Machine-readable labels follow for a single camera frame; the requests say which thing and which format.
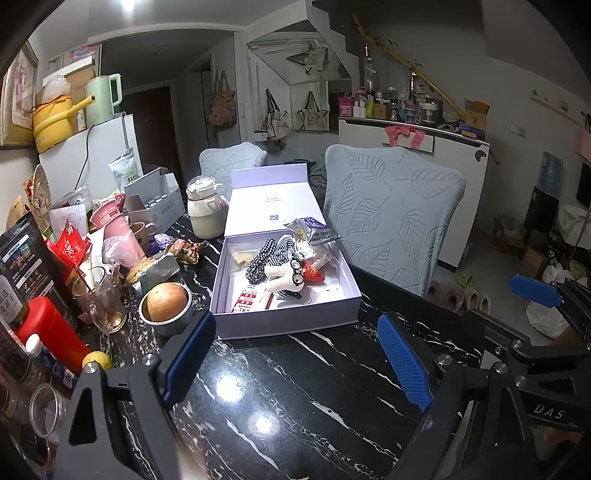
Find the metal screw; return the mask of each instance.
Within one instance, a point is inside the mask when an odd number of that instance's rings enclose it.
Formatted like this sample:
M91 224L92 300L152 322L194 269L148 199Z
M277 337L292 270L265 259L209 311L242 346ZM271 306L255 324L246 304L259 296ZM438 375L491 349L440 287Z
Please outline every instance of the metal screw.
M155 353L148 353L142 357L142 364L144 364L146 367L154 365L157 361L158 355L156 355Z
M509 368L505 364L502 364L499 362L499 363L495 364L495 370L498 374L503 375L509 371Z
M437 356L437 363L439 365L442 365L443 367L451 365L452 362L453 362L453 358L446 353L441 353L440 355Z
M100 368L100 365L98 362L88 362L84 367L84 372L86 372L87 374L93 374L99 368Z

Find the door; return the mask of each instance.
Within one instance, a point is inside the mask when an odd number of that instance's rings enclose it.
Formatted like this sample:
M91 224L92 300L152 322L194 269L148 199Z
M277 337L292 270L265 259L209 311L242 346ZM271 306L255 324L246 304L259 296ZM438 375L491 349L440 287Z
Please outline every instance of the door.
M135 138L142 165L166 167L185 185L178 157L170 88L159 87L123 97L121 110L134 115Z
M212 71L203 70L201 72L201 93L203 95L203 111L205 112L205 127L207 129L207 143L209 148L219 148L220 144L217 140L217 130L207 123L207 116L212 111L213 102L213 88L212 88Z

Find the white cardboard box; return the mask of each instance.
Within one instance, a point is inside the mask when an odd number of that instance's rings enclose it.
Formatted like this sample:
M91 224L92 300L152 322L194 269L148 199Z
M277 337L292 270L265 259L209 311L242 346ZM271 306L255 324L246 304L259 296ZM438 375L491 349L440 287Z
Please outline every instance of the white cardboard box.
M275 298L269 310L228 313L246 286L245 280L237 280L232 274L232 244L278 239L291 232L284 224L295 218L324 221L304 164L246 168L232 171L231 176L232 201L210 306L217 334L222 339L250 338L356 322L361 293L334 242L326 245L337 266L324 269L325 284L306 285L301 300Z
M129 222L153 223L164 233L185 213L183 198L173 173L157 168L125 187Z

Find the bamboo pole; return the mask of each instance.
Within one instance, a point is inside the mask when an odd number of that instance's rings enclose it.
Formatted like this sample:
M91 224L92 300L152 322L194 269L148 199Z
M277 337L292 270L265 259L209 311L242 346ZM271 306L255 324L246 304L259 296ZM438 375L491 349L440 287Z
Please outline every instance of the bamboo pole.
M416 65L413 65L408 60L401 57L398 53L396 53L394 50L392 50L388 46L384 45L380 40L378 40L374 36L370 35L369 33L366 33L365 30L363 29L363 26L361 25L361 22L359 21L357 14L353 14L353 21L355 22L355 25L357 25L357 31L365 39L365 41L367 43L370 43L376 47L381 48L384 52L386 52L388 55L390 55L394 60L396 60L397 62L399 62L400 64L402 64L406 68L414 71L422 81L424 81L426 84L428 84L432 88L432 90L434 92L436 92L443 99L444 102L446 102L450 107L452 107L452 109L458 114L458 116L462 120L465 120L466 112L464 110L462 110L459 106L457 106L456 102L454 102L449 97L448 94L446 94L437 85L435 85L433 83L433 81L429 77L427 77L427 75L425 75ZM498 161L493 156L491 149L489 149L489 154L497 165L501 164L501 162Z

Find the ceiling light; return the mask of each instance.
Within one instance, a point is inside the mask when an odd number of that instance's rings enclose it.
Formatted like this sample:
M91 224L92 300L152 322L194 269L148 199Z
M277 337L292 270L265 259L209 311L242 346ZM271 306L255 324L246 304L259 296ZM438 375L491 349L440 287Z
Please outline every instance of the ceiling light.
M121 5L123 6L123 10L131 12L134 9L135 0L121 0Z

